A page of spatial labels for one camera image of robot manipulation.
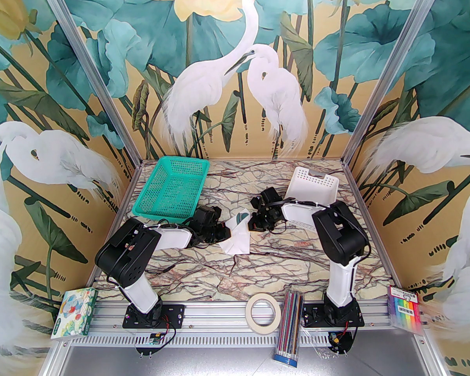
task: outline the masking tape roll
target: masking tape roll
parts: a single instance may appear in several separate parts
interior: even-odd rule
[[[273,308],[273,313],[275,314],[273,322],[271,322],[271,324],[267,326],[261,326],[260,324],[257,324],[253,319],[253,306],[257,301],[261,299],[267,301],[270,304],[270,306]],[[247,301],[246,305],[246,322],[249,328],[255,333],[261,335],[273,333],[278,328],[278,325],[280,323],[280,306],[278,305],[278,302],[275,300],[274,297],[265,293],[259,293],[251,296],[249,301]]]

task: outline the black mounting plate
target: black mounting plate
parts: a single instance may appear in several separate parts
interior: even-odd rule
[[[183,326],[184,305],[162,305],[162,312],[160,318],[167,316],[169,321],[176,329]],[[150,327],[149,324],[142,320],[141,316],[136,315],[136,309],[132,305],[127,307],[125,312],[124,322],[122,323],[124,329],[165,329],[167,325],[160,319],[160,323],[156,327]]]
[[[341,319],[338,319],[335,325],[326,320],[324,313],[324,303],[310,303],[303,305],[303,327],[309,328],[323,328],[323,327],[345,327],[348,322],[348,327],[364,327],[364,318],[360,311],[359,304],[356,300],[351,302],[352,309],[345,313]]]

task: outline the wall mural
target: wall mural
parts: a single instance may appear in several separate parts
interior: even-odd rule
[[[414,4],[65,1],[148,158],[339,157]],[[69,51],[48,48],[70,63]],[[418,39],[403,70],[432,53]],[[78,70],[63,67],[87,88]],[[80,104],[58,85],[61,104]]]
[[[91,94],[47,2],[0,0],[0,374],[38,373],[134,172]]]
[[[453,375],[470,375],[470,0],[436,0],[350,167]]]

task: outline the green plastic basket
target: green plastic basket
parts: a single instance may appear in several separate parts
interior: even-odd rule
[[[192,217],[208,171],[207,160],[160,158],[132,207],[133,214],[169,222],[183,222]]]

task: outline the gray floor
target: gray floor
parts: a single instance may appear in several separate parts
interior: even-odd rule
[[[359,331],[348,356],[320,358],[299,351],[298,368],[272,360],[273,349],[163,349],[139,358],[135,349],[75,347],[63,376],[249,376],[427,375],[412,335],[404,331]]]

